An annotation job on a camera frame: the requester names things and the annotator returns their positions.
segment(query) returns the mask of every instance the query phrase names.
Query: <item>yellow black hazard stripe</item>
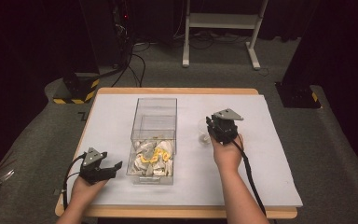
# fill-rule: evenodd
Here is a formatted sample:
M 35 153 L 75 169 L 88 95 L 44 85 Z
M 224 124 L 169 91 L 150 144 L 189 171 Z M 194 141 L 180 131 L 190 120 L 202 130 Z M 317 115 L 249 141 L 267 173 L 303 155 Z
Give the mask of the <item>yellow black hazard stripe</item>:
M 99 82 L 100 82 L 100 79 L 96 79 L 95 81 L 93 81 L 90 85 L 90 88 L 87 90 L 87 92 L 84 93 L 85 97 L 82 99 L 80 99 L 80 98 L 54 98 L 53 101 L 54 101 L 54 103 L 56 103 L 58 105 L 87 104 L 91 101 L 92 97 L 94 96 L 95 91 L 97 89 L 97 85 Z

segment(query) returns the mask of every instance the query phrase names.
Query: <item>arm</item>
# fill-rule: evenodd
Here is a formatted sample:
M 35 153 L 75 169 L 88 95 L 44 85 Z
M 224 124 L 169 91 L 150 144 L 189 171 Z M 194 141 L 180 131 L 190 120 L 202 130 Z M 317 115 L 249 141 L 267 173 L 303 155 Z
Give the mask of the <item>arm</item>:
M 214 161 L 222 181 L 227 222 L 269 223 L 238 173 L 241 154 L 237 147 L 232 143 L 221 145 L 213 137 L 211 141 Z M 235 141 L 241 146 L 242 136 L 237 137 Z
M 69 202 L 68 207 L 58 219 L 57 224 L 81 223 L 83 213 L 107 181 L 104 180 L 91 185 L 79 176 L 72 187 L 71 202 Z

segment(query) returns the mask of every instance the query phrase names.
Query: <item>black curtain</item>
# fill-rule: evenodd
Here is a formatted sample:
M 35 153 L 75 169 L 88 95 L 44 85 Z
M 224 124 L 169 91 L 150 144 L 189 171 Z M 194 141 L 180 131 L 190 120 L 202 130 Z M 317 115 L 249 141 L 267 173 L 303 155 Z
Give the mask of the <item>black curtain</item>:
M 321 85 L 358 156 L 358 1 L 321 0 L 282 83 Z
M 319 0 L 269 0 L 259 37 L 282 41 L 303 36 Z
M 47 22 L 40 1 L 0 0 L 0 161 L 48 102 L 45 86 L 62 77 Z

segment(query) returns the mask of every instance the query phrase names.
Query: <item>person's left hand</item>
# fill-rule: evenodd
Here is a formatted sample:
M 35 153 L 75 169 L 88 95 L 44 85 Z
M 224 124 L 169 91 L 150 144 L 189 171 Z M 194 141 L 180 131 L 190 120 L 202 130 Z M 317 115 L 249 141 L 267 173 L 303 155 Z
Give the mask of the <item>person's left hand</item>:
M 108 181 L 102 180 L 91 185 L 85 179 L 78 176 L 72 187 L 70 204 L 77 204 L 81 206 L 80 209 L 82 210 L 86 209 Z

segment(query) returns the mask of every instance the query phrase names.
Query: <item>white shelf leg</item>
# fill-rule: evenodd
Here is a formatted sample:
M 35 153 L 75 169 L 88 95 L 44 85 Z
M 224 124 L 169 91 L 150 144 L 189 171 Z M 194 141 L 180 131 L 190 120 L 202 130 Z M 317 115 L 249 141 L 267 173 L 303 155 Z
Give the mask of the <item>white shelf leg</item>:
M 187 0 L 186 7 L 186 27 L 185 27 L 185 44 L 183 47 L 183 67 L 190 66 L 190 46 L 188 44 L 188 37 L 190 32 L 190 0 Z
M 266 11 L 268 2 L 269 0 L 263 0 L 260 11 L 258 13 L 257 21 L 255 22 L 255 29 L 252 34 L 251 42 L 246 42 L 246 48 L 248 49 L 254 70 L 260 70 L 260 63 L 258 62 L 257 56 L 255 55 L 255 41 L 257 40 L 258 32 L 260 30 L 261 22 L 263 21 L 264 12 Z

